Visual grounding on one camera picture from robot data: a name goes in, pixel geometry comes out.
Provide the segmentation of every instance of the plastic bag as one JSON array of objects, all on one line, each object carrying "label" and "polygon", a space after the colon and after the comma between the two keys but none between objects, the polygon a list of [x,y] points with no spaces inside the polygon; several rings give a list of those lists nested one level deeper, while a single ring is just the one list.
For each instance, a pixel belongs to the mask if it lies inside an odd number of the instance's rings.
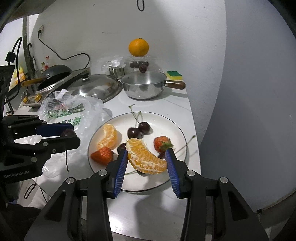
[{"label": "plastic bag", "polygon": [[[47,123],[72,123],[81,144],[67,151],[69,173],[77,180],[92,175],[88,163],[88,145],[95,131],[110,116],[103,109],[103,101],[89,96],[74,95],[62,90],[51,93],[42,103],[38,114]],[[67,175],[66,155],[57,153],[45,163],[43,174],[48,178]]]},{"label": "plastic bag", "polygon": [[102,71],[108,71],[109,67],[112,66],[113,68],[124,68],[126,64],[124,63],[124,59],[122,56],[112,56],[112,57],[105,57],[101,59],[103,61],[103,65],[101,67]]}]

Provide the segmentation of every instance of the frying pan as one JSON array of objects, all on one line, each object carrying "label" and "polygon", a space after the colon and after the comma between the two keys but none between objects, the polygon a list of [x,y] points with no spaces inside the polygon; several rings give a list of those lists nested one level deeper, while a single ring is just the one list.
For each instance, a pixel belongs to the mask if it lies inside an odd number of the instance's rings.
[{"label": "frying pan", "polygon": [[22,87],[30,86],[32,84],[41,83],[37,91],[44,89],[45,87],[56,83],[57,81],[68,76],[72,70],[63,64],[57,64],[52,67],[49,67],[41,74],[41,78],[26,80],[21,83]]}]

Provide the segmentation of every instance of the kitchen counter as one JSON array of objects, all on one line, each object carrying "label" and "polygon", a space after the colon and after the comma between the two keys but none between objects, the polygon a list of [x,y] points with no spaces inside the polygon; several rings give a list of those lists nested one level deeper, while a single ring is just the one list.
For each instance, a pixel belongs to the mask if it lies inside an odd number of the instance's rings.
[{"label": "kitchen counter", "polygon": [[[149,101],[130,99],[124,91],[104,103],[112,112],[112,117],[134,111],[146,111],[163,115],[175,122],[183,131],[186,140],[196,135],[192,112],[186,90],[165,88],[159,97]],[[35,115],[28,107],[21,107],[16,115]],[[197,139],[188,144],[185,162],[189,169],[200,173],[200,158]],[[61,183],[71,177],[47,178],[44,175],[34,178],[47,194],[52,196]],[[146,240],[179,240],[186,209],[186,199],[179,200],[173,193],[170,182],[155,189],[141,192],[121,192],[117,199],[108,199],[111,230],[126,236]],[[83,199],[82,218],[86,219],[86,197]]]}]

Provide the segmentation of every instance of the saucepan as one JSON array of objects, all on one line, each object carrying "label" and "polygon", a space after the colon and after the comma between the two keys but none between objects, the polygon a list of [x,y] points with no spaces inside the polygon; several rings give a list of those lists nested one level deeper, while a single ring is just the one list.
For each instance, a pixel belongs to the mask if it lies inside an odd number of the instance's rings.
[{"label": "saucepan", "polygon": [[134,72],[121,78],[126,94],[137,100],[153,99],[163,92],[163,87],[183,90],[183,81],[166,80],[164,73],[148,70],[144,73]]}]

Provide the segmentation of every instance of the electrical outlet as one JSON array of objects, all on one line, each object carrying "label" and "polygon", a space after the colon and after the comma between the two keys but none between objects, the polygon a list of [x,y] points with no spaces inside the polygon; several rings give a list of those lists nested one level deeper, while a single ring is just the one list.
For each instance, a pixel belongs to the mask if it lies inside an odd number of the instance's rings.
[{"label": "electrical outlet", "polygon": [[44,31],[44,25],[42,25],[42,26],[39,28],[38,32],[39,32],[39,31],[41,31],[40,34],[43,34],[43,31]]}]

